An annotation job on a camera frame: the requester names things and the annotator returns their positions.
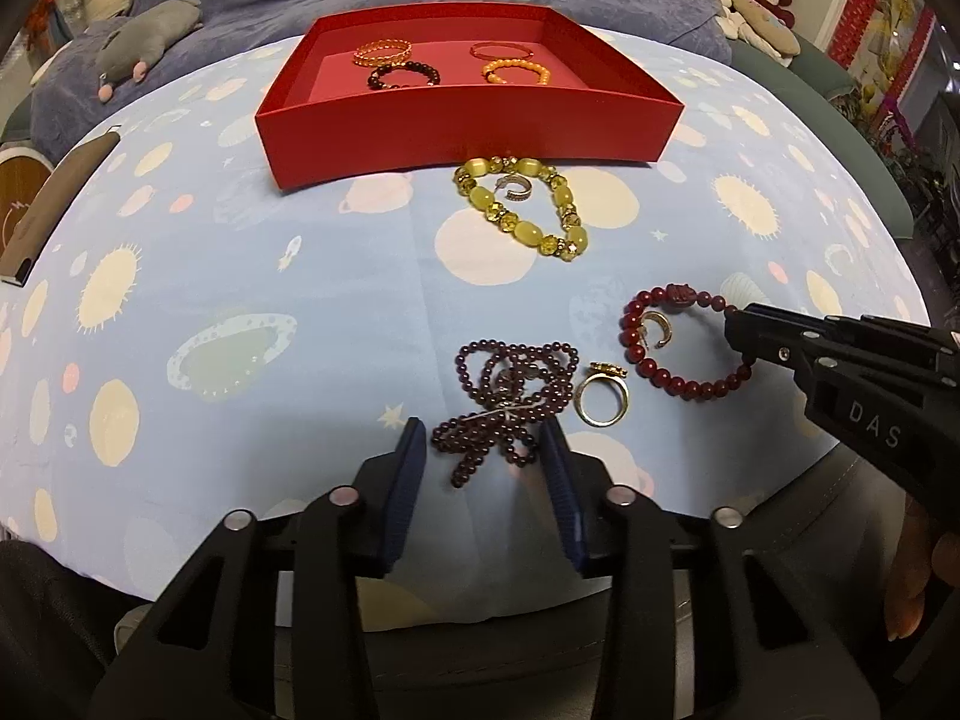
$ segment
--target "finger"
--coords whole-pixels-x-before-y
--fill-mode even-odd
[[[913,598],[904,595],[891,597],[889,594],[883,604],[883,621],[887,627],[887,640],[906,638],[913,635],[923,620],[925,593]]]
[[[960,587],[960,536],[944,533],[933,548],[933,570],[947,584]]]
[[[897,594],[907,598],[923,592],[930,581],[930,553],[933,551],[931,527],[929,515],[913,499],[908,498],[904,528],[890,566],[888,589],[892,587]]]
[[[887,637],[908,637],[923,617],[923,589],[930,579],[930,518],[912,498],[906,500],[904,528],[890,565],[883,617]]]

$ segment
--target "red bracelet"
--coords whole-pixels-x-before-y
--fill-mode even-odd
[[[680,395],[683,400],[709,400],[712,397],[724,397],[731,389],[739,389],[740,385],[752,376],[751,365],[755,359],[743,357],[743,365],[728,375],[726,379],[717,379],[715,382],[686,381],[683,377],[674,376],[665,367],[659,367],[656,361],[647,355],[643,345],[643,333],[637,329],[641,324],[641,317],[649,306],[669,306],[672,308],[689,308],[696,303],[701,308],[712,308],[715,312],[723,312],[728,316],[736,311],[736,306],[728,305],[722,295],[711,295],[708,292],[698,293],[690,288],[689,284],[667,284],[666,287],[655,287],[649,292],[637,293],[637,296],[627,303],[623,309],[623,318],[620,326],[620,342],[627,347],[627,360],[637,364],[637,373],[644,379],[650,379],[653,386],[664,389],[668,394]]]

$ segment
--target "black bead bracelet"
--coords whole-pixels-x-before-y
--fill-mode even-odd
[[[381,89],[408,88],[409,84],[383,82],[383,76],[385,76],[387,73],[392,73],[395,70],[409,70],[413,73],[420,73],[422,76],[426,76],[427,86],[437,86],[437,84],[440,83],[440,74],[430,65],[427,65],[424,62],[398,62],[395,65],[380,65],[380,67],[374,70],[367,79],[368,87],[375,91],[379,91]]]

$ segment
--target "gold ring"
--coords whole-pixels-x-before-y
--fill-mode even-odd
[[[647,343],[647,328],[644,326],[647,319],[650,319],[655,324],[659,324],[659,327],[661,327],[661,330],[664,332],[664,337],[657,341],[654,347],[658,349],[664,348],[667,343],[670,343],[670,339],[673,338],[673,328],[670,326],[670,320],[659,311],[644,311],[640,315],[640,325],[637,327],[637,331],[640,332],[640,343],[647,348],[650,347],[650,344]]]
[[[624,383],[624,379],[627,378],[627,370],[625,367],[613,365],[611,362],[591,362],[590,370],[592,373],[587,376],[587,378],[577,386],[576,391],[574,391],[573,408],[577,410],[580,418],[590,427],[610,427],[611,425],[616,425],[616,423],[623,419],[623,415],[627,413],[627,409],[630,408],[630,391]],[[620,390],[620,408],[613,419],[608,419],[606,422],[601,422],[590,416],[584,411],[584,405],[581,403],[584,390],[587,389],[592,382],[596,381],[609,382],[616,389]]]
[[[371,56],[373,52],[382,52],[385,49],[393,49],[396,53]],[[353,52],[353,64],[365,68],[395,65],[400,62],[406,62],[410,58],[412,50],[413,45],[406,40],[374,40],[372,43],[361,46]]]

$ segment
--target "red box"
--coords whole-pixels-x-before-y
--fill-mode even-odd
[[[368,88],[371,68],[354,65],[353,52],[386,38],[410,41],[411,59],[436,68],[440,85]],[[549,85],[515,68],[498,71],[507,84],[488,83],[487,60],[469,53],[487,40],[530,47],[551,71]],[[654,162],[682,113],[634,62],[555,10],[423,2],[318,19],[263,98],[256,126],[277,185],[289,190],[495,154]]]

